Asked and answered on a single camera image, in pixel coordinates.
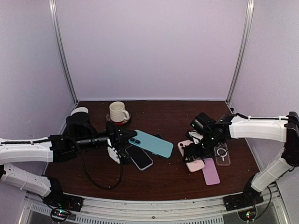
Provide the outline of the pink white phone case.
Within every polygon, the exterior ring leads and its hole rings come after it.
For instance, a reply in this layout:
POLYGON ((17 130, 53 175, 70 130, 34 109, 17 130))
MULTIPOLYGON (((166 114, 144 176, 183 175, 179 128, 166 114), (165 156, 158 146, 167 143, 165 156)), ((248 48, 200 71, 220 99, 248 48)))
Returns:
POLYGON ((178 150, 183 157, 183 162, 187 166, 188 170, 191 173, 197 172, 205 167, 205 164, 202 159, 194 158, 192 155, 187 155, 187 146, 190 145, 192 141, 184 140, 178 143, 178 150))

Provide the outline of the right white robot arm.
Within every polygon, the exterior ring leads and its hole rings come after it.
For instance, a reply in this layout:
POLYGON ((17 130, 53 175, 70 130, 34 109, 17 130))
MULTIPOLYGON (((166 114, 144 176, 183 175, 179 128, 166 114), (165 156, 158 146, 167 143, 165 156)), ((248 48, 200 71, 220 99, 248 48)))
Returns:
POLYGON ((197 143, 184 148, 183 161, 209 157, 219 143, 230 139, 266 139, 284 143, 283 151, 267 168, 258 172, 248 181, 240 194, 240 203, 251 205, 260 193, 287 171, 299 165, 299 116, 289 112, 286 116, 251 117, 239 113, 223 115, 214 120, 204 112, 199 113, 190 123, 202 136, 197 143))

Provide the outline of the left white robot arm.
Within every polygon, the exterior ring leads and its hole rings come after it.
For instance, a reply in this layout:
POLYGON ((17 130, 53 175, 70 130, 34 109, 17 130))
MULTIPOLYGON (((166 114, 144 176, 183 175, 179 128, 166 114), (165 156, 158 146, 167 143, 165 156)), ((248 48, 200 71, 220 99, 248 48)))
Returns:
POLYGON ((33 140, 0 140, 0 181, 49 198, 57 207, 67 203, 60 182, 56 178, 36 176, 13 166, 17 162, 67 162, 82 157, 84 151, 106 147, 110 157, 121 164, 128 160, 121 147, 135 137, 135 131, 119 128, 107 122, 98 132, 86 112, 75 112, 66 118, 66 133, 33 140))

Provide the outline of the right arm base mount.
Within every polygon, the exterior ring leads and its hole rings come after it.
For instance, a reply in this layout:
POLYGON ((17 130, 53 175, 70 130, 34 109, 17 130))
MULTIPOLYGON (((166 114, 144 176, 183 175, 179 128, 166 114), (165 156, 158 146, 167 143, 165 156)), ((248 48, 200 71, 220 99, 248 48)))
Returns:
POLYGON ((235 195, 228 195, 223 198, 226 211, 238 210, 238 216, 242 221, 250 222, 257 218, 256 205, 263 203, 261 192, 251 187, 253 176, 246 183, 243 192, 235 195))

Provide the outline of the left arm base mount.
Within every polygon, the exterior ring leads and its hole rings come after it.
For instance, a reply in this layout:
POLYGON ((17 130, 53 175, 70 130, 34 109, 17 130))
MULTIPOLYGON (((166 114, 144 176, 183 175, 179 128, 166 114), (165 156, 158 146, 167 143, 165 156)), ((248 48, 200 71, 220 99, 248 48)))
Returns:
POLYGON ((43 203, 51 208, 51 218, 57 220, 62 218, 65 221, 72 211, 80 212, 84 199, 79 196, 65 194, 58 179, 42 176, 43 180, 50 182, 50 193, 42 196, 43 203))

